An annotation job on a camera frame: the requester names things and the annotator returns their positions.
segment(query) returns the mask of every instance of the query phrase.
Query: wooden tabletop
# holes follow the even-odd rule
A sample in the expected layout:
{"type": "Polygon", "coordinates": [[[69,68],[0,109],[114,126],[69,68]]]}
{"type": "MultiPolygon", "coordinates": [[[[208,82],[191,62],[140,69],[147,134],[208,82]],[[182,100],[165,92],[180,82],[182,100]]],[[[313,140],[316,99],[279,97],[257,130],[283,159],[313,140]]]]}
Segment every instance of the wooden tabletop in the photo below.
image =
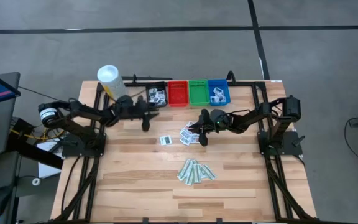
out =
{"type": "MultiPolygon", "coordinates": [[[[93,105],[96,81],[82,84],[79,100],[93,105]]],[[[270,101],[285,96],[282,82],[266,81],[270,101]]],[[[144,87],[128,88],[129,94],[144,87]]],[[[221,108],[226,112],[254,109],[250,87],[230,87],[231,103],[221,108]]],[[[208,135],[207,147],[183,145],[180,130],[188,121],[197,121],[200,106],[160,109],[160,115],[150,122],[150,130],[142,132],[141,121],[120,121],[106,128],[108,136],[104,156],[100,160],[91,222],[215,222],[272,221],[274,213],[264,158],[259,154],[256,133],[252,125],[242,134],[229,131],[208,135]],[[171,135],[173,144],[161,146],[159,137],[171,135]],[[187,159],[207,164],[217,175],[215,180],[187,186],[177,179],[177,173],[187,159]]],[[[90,121],[76,118],[81,125],[90,121]]],[[[60,214],[63,190],[75,158],[66,159],[56,192],[51,218],[60,214]]],[[[305,169],[293,156],[282,156],[289,191],[311,216],[315,216],[305,169]]],[[[65,206],[77,191],[82,158],[71,177],[65,206]]],[[[283,198],[278,199],[285,217],[283,198]]],[[[86,203],[81,205],[80,218],[85,216],[86,203]]]]}

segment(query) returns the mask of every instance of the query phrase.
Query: stack of cards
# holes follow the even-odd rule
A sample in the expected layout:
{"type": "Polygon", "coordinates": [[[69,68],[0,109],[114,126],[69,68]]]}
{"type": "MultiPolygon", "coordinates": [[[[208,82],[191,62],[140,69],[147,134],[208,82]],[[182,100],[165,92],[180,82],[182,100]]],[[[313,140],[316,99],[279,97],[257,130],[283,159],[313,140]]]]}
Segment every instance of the stack of cards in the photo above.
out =
{"type": "Polygon", "coordinates": [[[166,105],[165,90],[158,91],[156,88],[149,90],[150,103],[156,103],[157,105],[166,105]]]}
{"type": "Polygon", "coordinates": [[[185,180],[186,185],[193,185],[201,183],[202,179],[208,178],[209,180],[216,179],[216,175],[206,164],[199,164],[195,159],[188,159],[185,165],[177,175],[180,181],[185,180]]]}
{"type": "Polygon", "coordinates": [[[218,87],[215,87],[214,91],[215,96],[211,96],[211,102],[213,103],[224,103],[226,102],[226,97],[223,95],[223,90],[218,87]]]}
{"type": "Polygon", "coordinates": [[[181,135],[181,138],[180,138],[180,141],[189,146],[190,144],[198,144],[198,134],[195,134],[195,133],[191,133],[188,128],[194,124],[194,122],[192,121],[189,121],[186,126],[180,131],[180,135],[181,135]]]}

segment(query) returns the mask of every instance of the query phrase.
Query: plastic bin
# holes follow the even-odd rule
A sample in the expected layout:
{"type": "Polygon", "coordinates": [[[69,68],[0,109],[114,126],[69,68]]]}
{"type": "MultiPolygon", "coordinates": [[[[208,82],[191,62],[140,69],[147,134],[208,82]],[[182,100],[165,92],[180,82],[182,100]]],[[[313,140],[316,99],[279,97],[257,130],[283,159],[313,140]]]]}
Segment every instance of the plastic bin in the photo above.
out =
{"type": "Polygon", "coordinates": [[[189,80],[190,104],[204,106],[209,103],[208,81],[189,80]]]}
{"type": "Polygon", "coordinates": [[[221,80],[208,80],[208,89],[209,89],[209,95],[214,96],[214,89],[215,87],[218,87],[223,90],[223,95],[226,97],[226,102],[219,102],[219,103],[213,103],[211,101],[211,97],[209,97],[210,103],[212,106],[222,106],[226,105],[231,102],[230,99],[230,92],[229,92],[229,86],[227,85],[227,80],[221,79],[221,80]]]}
{"type": "Polygon", "coordinates": [[[168,81],[168,104],[186,106],[189,103],[187,81],[168,81]]]}
{"type": "Polygon", "coordinates": [[[157,91],[164,91],[164,95],[165,95],[165,104],[164,105],[156,105],[156,107],[164,107],[167,105],[167,101],[168,101],[168,97],[167,97],[167,90],[165,88],[165,82],[161,81],[161,82],[153,82],[153,83],[148,83],[146,84],[146,97],[147,97],[147,102],[150,101],[150,94],[149,91],[150,89],[156,88],[157,91]]]}

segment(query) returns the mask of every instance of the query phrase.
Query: green bin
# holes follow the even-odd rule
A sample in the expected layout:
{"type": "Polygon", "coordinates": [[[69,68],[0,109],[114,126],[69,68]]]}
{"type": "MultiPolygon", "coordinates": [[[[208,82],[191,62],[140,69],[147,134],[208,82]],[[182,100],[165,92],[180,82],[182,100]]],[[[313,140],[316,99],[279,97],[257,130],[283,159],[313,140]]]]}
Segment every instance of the green bin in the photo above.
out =
{"type": "Polygon", "coordinates": [[[190,104],[204,106],[209,104],[209,91],[207,80],[189,80],[190,104]]]}

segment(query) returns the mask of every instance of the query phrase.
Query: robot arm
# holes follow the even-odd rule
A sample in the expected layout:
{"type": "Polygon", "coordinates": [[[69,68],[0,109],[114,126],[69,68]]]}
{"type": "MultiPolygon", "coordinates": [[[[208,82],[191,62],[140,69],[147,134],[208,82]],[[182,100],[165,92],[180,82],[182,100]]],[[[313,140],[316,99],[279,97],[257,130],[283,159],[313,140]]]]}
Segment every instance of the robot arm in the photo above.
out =
{"type": "Polygon", "coordinates": [[[243,133],[251,124],[257,123],[264,118],[275,119],[276,125],[269,130],[270,142],[272,146],[279,146],[282,143],[282,138],[287,127],[301,118],[300,100],[290,96],[286,98],[279,98],[270,103],[261,103],[254,110],[245,115],[226,113],[223,110],[214,109],[211,114],[206,109],[201,111],[198,122],[190,126],[189,131],[200,135],[199,141],[202,146],[208,144],[207,133],[214,131],[231,131],[236,134],[243,133]],[[273,113],[273,107],[282,104],[283,111],[281,115],[273,113]]]}
{"type": "Polygon", "coordinates": [[[65,131],[79,137],[85,144],[98,137],[98,133],[89,126],[81,126],[73,121],[75,117],[88,118],[100,122],[107,127],[114,126],[120,119],[142,119],[143,131],[150,128],[150,119],[158,114],[150,114],[150,111],[157,109],[149,106],[142,96],[139,96],[137,103],[129,96],[120,97],[115,104],[103,110],[97,110],[80,103],[78,100],[69,102],[55,101],[39,105],[38,111],[42,124],[51,129],[62,128],[65,131]]]}

